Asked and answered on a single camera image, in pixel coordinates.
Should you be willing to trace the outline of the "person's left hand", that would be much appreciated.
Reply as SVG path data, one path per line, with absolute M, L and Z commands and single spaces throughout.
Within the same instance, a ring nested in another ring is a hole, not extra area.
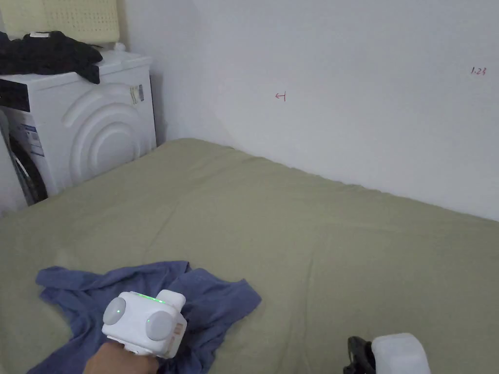
M 85 374 L 156 374 L 159 363 L 154 356 L 136 355 L 116 341 L 105 342 L 86 362 Z

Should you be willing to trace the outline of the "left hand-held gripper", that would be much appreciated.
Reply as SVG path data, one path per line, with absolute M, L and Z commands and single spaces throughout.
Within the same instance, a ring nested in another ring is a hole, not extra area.
M 170 290 L 154 298 L 122 292 L 104 311 L 102 333 L 136 355 L 174 358 L 188 325 L 181 313 L 185 303 L 182 294 Z

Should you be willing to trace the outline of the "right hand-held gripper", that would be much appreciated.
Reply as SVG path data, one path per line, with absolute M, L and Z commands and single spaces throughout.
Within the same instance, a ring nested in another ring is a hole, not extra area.
M 393 334 L 367 341 L 347 340 L 349 365 L 343 374 L 430 374 L 425 350 L 409 333 Z

